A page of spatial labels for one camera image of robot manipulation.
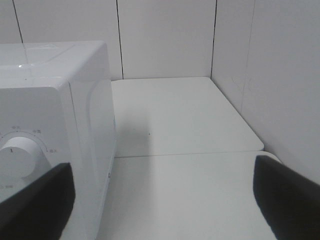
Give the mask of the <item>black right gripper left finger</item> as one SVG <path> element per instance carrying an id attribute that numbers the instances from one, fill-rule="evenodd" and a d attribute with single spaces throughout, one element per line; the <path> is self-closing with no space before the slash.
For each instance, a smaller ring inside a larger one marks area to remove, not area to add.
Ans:
<path id="1" fill-rule="evenodd" d="M 0 204 L 2 240 L 58 240 L 76 198 L 72 166 L 60 163 Z"/>

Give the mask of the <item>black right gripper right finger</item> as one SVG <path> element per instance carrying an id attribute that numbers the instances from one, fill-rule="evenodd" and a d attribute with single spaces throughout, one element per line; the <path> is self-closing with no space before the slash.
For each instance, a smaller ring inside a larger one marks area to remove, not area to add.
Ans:
<path id="1" fill-rule="evenodd" d="M 320 186 L 266 155 L 254 162 L 253 194 L 278 240 L 320 238 Z"/>

